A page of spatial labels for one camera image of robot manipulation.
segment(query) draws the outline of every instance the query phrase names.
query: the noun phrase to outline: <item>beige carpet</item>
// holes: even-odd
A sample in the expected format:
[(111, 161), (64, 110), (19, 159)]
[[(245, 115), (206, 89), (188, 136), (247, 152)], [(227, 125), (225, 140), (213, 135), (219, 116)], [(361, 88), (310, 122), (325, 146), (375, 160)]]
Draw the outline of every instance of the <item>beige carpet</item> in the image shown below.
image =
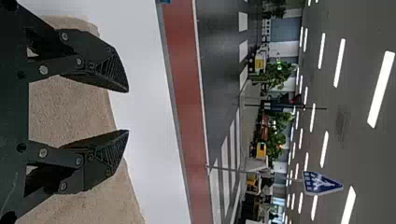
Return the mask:
[[(45, 19), (55, 28), (98, 34), (96, 26), (72, 18)], [(30, 139), (60, 147), (116, 129), (108, 92), (62, 77), (30, 85)], [(125, 161), (116, 174), (91, 191), (55, 195), (18, 220), (19, 224), (140, 224), (144, 219)]]

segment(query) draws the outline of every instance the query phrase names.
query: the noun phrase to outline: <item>wall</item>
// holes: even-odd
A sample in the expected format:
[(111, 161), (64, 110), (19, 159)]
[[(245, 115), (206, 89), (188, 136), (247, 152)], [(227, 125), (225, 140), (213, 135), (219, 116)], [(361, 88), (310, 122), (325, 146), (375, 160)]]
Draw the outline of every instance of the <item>wall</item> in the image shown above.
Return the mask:
[(147, 223), (191, 223), (154, 1), (21, 0), (37, 15), (96, 24), (119, 52), (130, 93), (110, 93), (136, 197)]

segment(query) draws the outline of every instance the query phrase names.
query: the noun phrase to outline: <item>blue sign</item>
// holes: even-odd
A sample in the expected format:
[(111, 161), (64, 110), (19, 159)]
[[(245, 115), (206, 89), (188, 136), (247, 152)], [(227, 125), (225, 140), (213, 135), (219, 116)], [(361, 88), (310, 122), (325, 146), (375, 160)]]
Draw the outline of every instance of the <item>blue sign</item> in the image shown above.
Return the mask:
[(320, 196), (344, 189), (343, 184), (317, 172), (304, 171), (303, 178), (305, 194), (307, 195)]

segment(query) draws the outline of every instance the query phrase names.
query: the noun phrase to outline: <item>bolt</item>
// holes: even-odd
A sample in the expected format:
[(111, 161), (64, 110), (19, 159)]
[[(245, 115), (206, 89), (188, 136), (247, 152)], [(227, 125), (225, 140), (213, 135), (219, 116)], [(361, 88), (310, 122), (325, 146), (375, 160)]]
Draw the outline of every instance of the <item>bolt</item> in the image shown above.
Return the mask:
[(110, 169), (107, 169), (107, 170), (106, 170), (105, 175), (106, 175), (107, 177), (110, 177), (110, 176), (111, 176), (111, 171), (110, 171)]
[(88, 161), (93, 161), (93, 154), (88, 155)]
[(49, 154), (49, 151), (46, 149), (46, 148), (41, 148), (40, 149), (40, 152), (39, 152), (39, 154), (38, 154), (38, 156), (40, 157), (40, 158), (46, 158), (47, 157), (47, 155)]
[(82, 65), (82, 60), (80, 58), (77, 58), (76, 61), (77, 61), (77, 65)]
[(17, 77), (19, 79), (24, 79), (24, 78), (26, 78), (26, 74), (22, 71), (19, 71), (19, 72), (17, 72)]
[(49, 73), (49, 69), (46, 65), (41, 65), (38, 70), (40, 71), (41, 75), (47, 75)]
[(62, 33), (62, 39), (64, 41), (67, 41), (69, 39), (69, 36), (67, 35), (67, 33)]
[(91, 70), (93, 70), (93, 69), (95, 69), (95, 64), (94, 63), (90, 63), (89, 67), (90, 67)]
[(65, 191), (67, 189), (67, 184), (66, 183), (62, 183), (61, 184), (61, 191)]
[(17, 151), (19, 151), (20, 153), (23, 153), (24, 151), (26, 151), (26, 145), (24, 143), (18, 144)]
[(81, 157), (78, 157), (77, 159), (76, 159), (76, 165), (81, 165), (82, 164), (82, 158)]

